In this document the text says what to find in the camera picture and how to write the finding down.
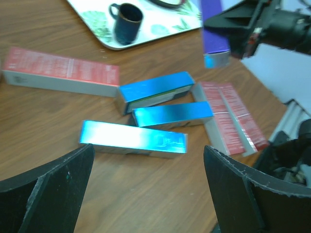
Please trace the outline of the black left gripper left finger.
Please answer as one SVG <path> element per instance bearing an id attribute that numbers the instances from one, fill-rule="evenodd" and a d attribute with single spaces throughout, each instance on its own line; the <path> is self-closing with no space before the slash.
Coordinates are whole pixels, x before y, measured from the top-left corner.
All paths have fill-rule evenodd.
<path id="1" fill-rule="evenodd" d="M 2 233 L 72 233 L 95 150 L 84 145 L 49 163 L 1 181 Z"/>

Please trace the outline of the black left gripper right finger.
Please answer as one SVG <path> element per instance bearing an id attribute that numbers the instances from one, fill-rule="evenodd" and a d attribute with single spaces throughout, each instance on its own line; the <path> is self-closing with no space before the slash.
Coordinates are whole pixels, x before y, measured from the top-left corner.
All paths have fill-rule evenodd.
<path id="1" fill-rule="evenodd" d="M 204 148 L 207 181 L 220 232 L 309 233 L 311 190 Z"/>

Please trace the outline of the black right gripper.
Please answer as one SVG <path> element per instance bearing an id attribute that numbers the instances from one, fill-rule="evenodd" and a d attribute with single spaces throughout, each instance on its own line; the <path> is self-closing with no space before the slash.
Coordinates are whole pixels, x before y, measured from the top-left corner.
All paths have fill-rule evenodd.
<path id="1" fill-rule="evenodd" d="M 238 59 L 253 56 L 261 43 L 311 53 L 311 16 L 282 9 L 281 0 L 243 0 L 226 10 L 220 0 L 205 0 L 203 27 L 228 36 L 231 55 Z"/>

